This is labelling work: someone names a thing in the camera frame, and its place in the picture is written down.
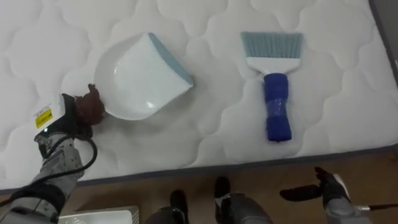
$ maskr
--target white mattress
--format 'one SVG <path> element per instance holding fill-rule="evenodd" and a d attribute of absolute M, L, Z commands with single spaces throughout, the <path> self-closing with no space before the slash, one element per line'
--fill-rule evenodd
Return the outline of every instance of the white mattress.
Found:
<path fill-rule="evenodd" d="M 266 139 L 258 73 L 241 31 L 303 32 L 289 75 L 293 140 Z M 107 116 L 83 180 L 157 170 L 317 156 L 398 142 L 398 90 L 368 0 L 0 0 L 0 189 L 41 166 L 41 96 L 82 95 L 114 44 L 153 32 L 195 77 L 186 95 L 143 121 Z M 76 143 L 84 161 L 88 145 Z"/>

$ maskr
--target brown glove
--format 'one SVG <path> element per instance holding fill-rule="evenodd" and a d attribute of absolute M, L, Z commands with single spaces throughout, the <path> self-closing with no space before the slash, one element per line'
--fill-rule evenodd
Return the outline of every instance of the brown glove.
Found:
<path fill-rule="evenodd" d="M 100 100 L 100 93 L 94 84 L 89 84 L 90 90 L 85 96 L 76 98 L 76 113 L 78 122 L 84 125 L 99 124 L 104 118 L 105 107 Z"/>

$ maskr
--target mattress border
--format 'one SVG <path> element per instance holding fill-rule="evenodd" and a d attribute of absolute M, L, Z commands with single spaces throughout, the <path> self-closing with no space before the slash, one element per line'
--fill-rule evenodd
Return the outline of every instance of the mattress border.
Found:
<path fill-rule="evenodd" d="M 376 7 L 376 0 L 368 0 L 369 5 L 376 21 L 376 26 L 379 29 L 379 33 L 381 35 L 383 44 L 386 48 L 387 56 L 391 64 L 392 72 L 394 74 L 394 79 L 398 86 L 398 64 L 394 58 L 392 53 L 391 45 L 387 38 L 387 33 L 384 29 L 384 26 L 381 21 L 380 14 Z M 141 180 L 141 179 L 148 179 L 148 178 L 156 178 L 156 177 L 167 177 L 173 175 L 188 175 L 188 174 L 199 174 L 205 172 L 212 172 L 213 174 L 217 173 L 225 173 L 231 172 L 234 170 L 241 170 L 241 169 L 249 169 L 249 168 L 259 168 L 259 167 L 267 167 L 267 166 L 277 166 L 277 165 L 289 165 L 289 164 L 299 164 L 304 162 L 323 162 L 329 161 L 333 159 L 341 159 L 346 157 L 353 157 L 359 155 L 366 155 L 366 154 L 376 154 L 381 152 L 388 152 L 388 151 L 396 151 L 398 144 L 394 144 L 391 146 L 379 147 L 375 149 L 365 149 L 361 151 L 355 152 L 343 152 L 337 154 L 329 154 L 329 155 L 321 155 L 321 156 L 307 156 L 307 157 L 299 157 L 299 158 L 291 158 L 291 159 L 278 159 L 273 161 L 262 161 L 262 162 L 250 162 L 246 164 L 238 164 L 238 165 L 223 165 L 223 166 L 208 166 L 208 167 L 196 167 L 196 168 L 185 168 L 185 169 L 175 169 L 175 170 L 162 170 L 156 172 L 146 172 L 141 174 L 131 174 L 125 175 L 121 177 L 107 177 L 102 179 L 95 179 L 95 180 L 84 180 L 78 182 L 77 187 L 86 187 L 92 185 L 99 185 L 99 184 L 115 184 L 118 182 L 128 182 L 133 180 Z M 17 189 L 6 189 L 0 190 L 0 195 L 7 195 L 15 192 Z"/>

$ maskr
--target wire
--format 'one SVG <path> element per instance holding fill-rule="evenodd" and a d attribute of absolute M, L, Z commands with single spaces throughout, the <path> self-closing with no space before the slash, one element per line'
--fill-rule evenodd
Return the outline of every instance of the wire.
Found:
<path fill-rule="evenodd" d="M 398 203 L 386 204 L 386 205 L 369 205 L 371 211 L 384 210 L 388 208 L 398 208 Z"/>
<path fill-rule="evenodd" d="M 37 179 L 37 180 L 35 180 L 34 182 L 30 183 L 29 185 L 26 185 L 25 187 L 20 188 L 20 189 L 18 190 L 18 192 L 24 191 L 24 190 L 28 189 L 29 187 L 32 187 L 32 186 L 35 186 L 35 185 L 43 184 L 44 182 L 46 182 L 46 181 L 48 181 L 48 180 L 51 180 L 51 179 L 55 179 L 55 178 L 59 178 L 59 177 L 64 177 L 64 176 L 66 176 L 66 175 L 72 175 L 72 174 L 77 174 L 77 173 L 79 173 L 79 172 L 83 172 L 84 170 L 87 170 L 89 167 L 91 167 L 91 166 L 94 164 L 95 160 L 97 159 L 97 156 L 98 156 L 98 148 L 97 148 L 96 144 L 93 142 L 93 140 L 92 140 L 91 138 L 88 138 L 88 137 L 85 137 L 85 136 L 82 136 L 82 135 L 79 135 L 79 134 L 68 134 L 68 135 L 66 135 L 66 136 L 64 136 L 64 137 L 62 137 L 62 138 L 60 138 L 60 139 L 50 148 L 48 154 L 54 153 L 54 151 L 56 150 L 56 148 L 57 148 L 59 145 L 61 145 L 62 142 L 66 141 L 67 139 L 74 139 L 74 138 L 77 138 L 77 139 L 79 139 L 79 140 L 88 142 L 88 143 L 90 144 L 90 146 L 92 147 L 92 149 L 93 149 L 93 157 L 90 159 L 90 161 L 89 161 L 86 165 L 84 165 L 84 166 L 82 166 L 82 167 L 80 167 L 80 168 L 74 169 L 74 170 L 70 170 L 70 171 L 66 171 L 66 172 L 61 172 L 61 173 L 59 173 L 59 174 L 52 174 L 52 175 L 48 175 L 48 176 L 46 176 L 46 177 Z M 7 199 L 7 200 L 5 200 L 5 201 L 0 202 L 0 208 L 3 207 L 3 206 L 9 205 L 9 204 L 12 203 L 14 200 L 15 200 L 15 198 L 13 198 L 13 197 L 11 196 L 11 198 L 9 198 L 9 199 Z"/>

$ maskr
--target dustpan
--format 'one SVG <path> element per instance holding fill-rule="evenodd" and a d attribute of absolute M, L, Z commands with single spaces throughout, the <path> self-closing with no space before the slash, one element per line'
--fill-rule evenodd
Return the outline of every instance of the dustpan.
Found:
<path fill-rule="evenodd" d="M 94 83 L 106 112 L 126 120 L 148 118 L 193 86 L 191 76 L 152 33 L 110 48 L 99 61 Z"/>

